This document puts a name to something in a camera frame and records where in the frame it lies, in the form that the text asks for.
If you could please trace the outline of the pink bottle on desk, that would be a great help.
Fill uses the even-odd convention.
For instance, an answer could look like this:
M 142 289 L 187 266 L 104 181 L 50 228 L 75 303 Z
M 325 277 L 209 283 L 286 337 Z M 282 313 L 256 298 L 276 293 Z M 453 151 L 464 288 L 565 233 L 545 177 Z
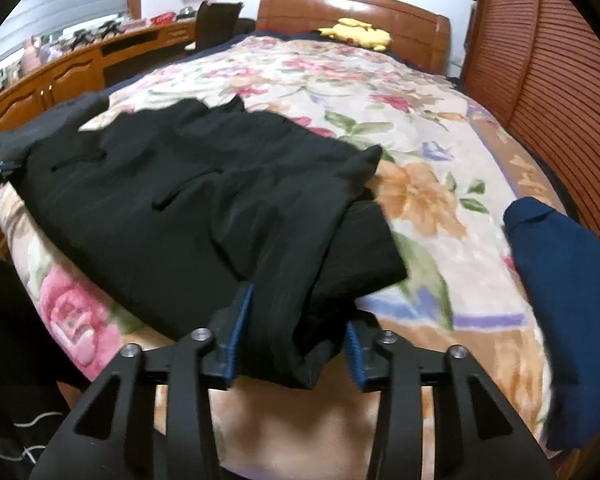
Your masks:
M 20 60 L 20 72 L 23 75 L 30 74 L 42 66 L 40 59 L 40 46 L 35 37 L 24 40 L 23 54 Z

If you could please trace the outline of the wooden louvered wardrobe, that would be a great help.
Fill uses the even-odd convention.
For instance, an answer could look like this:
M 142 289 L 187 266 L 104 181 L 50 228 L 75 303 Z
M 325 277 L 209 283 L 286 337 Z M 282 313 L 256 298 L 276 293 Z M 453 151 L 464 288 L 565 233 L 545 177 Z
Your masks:
M 600 236 L 600 40 L 569 0 L 477 0 L 462 81 Z

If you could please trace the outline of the wooden desk with cabinets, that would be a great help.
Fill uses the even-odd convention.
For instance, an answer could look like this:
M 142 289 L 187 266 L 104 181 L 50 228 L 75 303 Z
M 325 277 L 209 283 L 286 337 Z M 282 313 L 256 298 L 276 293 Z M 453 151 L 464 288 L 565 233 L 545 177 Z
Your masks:
M 15 129 L 83 92 L 102 91 L 146 70 L 181 60 L 195 22 L 145 27 L 68 53 L 0 93 L 0 131 Z

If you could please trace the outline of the folded navy blue garment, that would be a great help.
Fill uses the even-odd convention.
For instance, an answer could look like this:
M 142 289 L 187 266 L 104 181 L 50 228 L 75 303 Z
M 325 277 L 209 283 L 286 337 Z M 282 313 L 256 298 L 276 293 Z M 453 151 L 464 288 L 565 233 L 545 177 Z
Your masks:
M 554 406 L 547 446 L 585 448 L 600 432 L 600 241 L 533 197 L 511 203 L 503 220 L 550 355 Z

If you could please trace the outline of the dark wooden chair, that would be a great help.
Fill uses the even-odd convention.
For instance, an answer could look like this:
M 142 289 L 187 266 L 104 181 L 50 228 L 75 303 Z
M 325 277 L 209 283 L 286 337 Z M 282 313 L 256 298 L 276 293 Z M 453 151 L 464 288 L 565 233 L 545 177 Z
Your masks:
M 243 7 L 241 2 L 201 3 L 195 20 L 195 40 L 185 47 L 185 53 L 198 53 L 225 44 L 236 36 L 254 32 L 256 21 L 240 16 Z

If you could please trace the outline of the folded black jacket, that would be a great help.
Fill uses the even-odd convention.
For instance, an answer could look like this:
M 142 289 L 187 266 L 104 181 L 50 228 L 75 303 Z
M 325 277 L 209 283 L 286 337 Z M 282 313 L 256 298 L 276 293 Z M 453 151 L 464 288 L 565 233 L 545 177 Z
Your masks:
M 109 107 L 109 96 L 102 92 L 85 92 L 61 102 L 18 128 L 0 131 L 0 160 L 19 162 L 36 144 L 59 131 L 76 131 Z

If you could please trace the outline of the yellow Pikachu plush toy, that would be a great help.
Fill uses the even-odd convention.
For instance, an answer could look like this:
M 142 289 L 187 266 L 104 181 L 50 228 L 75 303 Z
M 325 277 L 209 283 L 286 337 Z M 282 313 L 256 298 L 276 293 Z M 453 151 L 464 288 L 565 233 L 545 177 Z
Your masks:
M 323 37 L 377 52 L 387 51 L 391 44 L 388 32 L 354 18 L 340 18 L 335 25 L 321 27 L 318 32 Z

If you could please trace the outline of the black double-breasted coat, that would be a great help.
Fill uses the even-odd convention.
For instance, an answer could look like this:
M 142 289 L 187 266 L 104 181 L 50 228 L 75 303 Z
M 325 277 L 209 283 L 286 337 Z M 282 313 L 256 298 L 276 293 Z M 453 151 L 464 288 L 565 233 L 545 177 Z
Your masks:
M 12 184 L 94 284 L 169 338 L 253 287 L 239 370 L 310 388 L 358 298 L 406 269 L 359 150 L 241 99 L 193 99 L 36 144 Z

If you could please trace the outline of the red basket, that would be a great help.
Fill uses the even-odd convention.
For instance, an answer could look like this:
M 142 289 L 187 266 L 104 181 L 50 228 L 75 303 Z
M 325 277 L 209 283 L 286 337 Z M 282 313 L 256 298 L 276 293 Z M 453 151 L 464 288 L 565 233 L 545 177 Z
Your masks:
M 178 14 L 175 12 L 164 12 L 150 19 L 151 27 L 161 27 L 171 25 L 176 22 Z

